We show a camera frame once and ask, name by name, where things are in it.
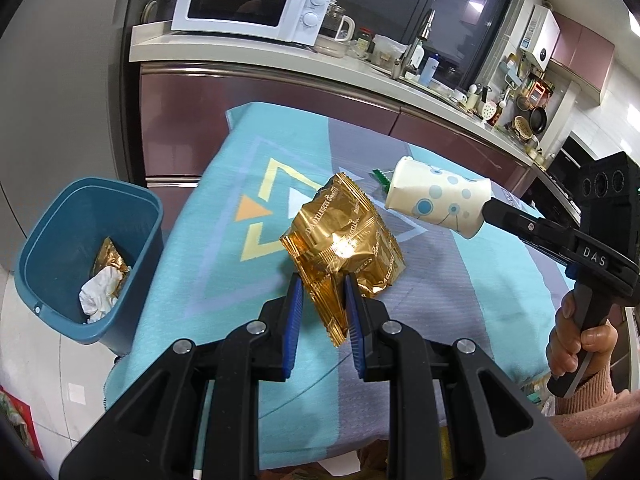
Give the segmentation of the right hand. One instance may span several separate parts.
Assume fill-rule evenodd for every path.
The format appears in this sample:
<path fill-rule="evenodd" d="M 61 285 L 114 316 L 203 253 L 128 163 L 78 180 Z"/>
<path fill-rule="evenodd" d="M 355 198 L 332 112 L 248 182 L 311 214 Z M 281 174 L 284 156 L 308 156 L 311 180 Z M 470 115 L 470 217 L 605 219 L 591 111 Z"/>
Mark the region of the right hand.
<path fill-rule="evenodd" d="M 546 348 L 547 362 L 553 377 L 578 370 L 578 353 L 591 353 L 591 361 L 585 370 L 584 379 L 608 370 L 618 341 L 616 328 L 608 321 L 604 325 L 581 332 L 574 320 L 576 304 L 574 294 L 568 292 L 556 311 L 555 326 L 549 335 Z"/>

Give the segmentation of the pink sweater right forearm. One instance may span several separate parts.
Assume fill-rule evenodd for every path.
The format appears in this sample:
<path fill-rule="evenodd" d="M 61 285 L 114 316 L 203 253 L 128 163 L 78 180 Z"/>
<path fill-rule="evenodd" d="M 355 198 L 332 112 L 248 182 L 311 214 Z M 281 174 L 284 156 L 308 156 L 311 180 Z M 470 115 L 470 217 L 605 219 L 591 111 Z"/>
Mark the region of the pink sweater right forearm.
<path fill-rule="evenodd" d="M 580 458 L 589 458 L 619 448 L 638 418 L 638 391 L 616 393 L 605 367 L 570 398 L 556 398 L 549 422 Z"/>

